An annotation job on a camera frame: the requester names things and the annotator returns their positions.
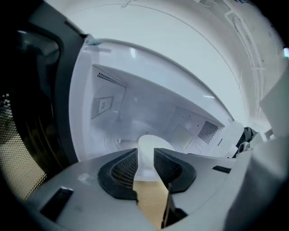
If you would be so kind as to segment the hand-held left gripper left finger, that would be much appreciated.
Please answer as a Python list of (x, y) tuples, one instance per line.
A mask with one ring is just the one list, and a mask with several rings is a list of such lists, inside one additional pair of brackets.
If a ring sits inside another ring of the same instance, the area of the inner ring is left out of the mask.
[(138, 150), (78, 162), (41, 185), (26, 209), (41, 231), (152, 231), (133, 190)]

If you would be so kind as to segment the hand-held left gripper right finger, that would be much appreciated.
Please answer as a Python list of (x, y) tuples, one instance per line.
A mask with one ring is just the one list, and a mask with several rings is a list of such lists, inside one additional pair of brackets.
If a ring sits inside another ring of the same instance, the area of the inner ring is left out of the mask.
[(275, 227), (289, 180), (289, 139), (279, 137), (237, 158), (154, 149), (168, 189), (165, 231), (243, 231)]

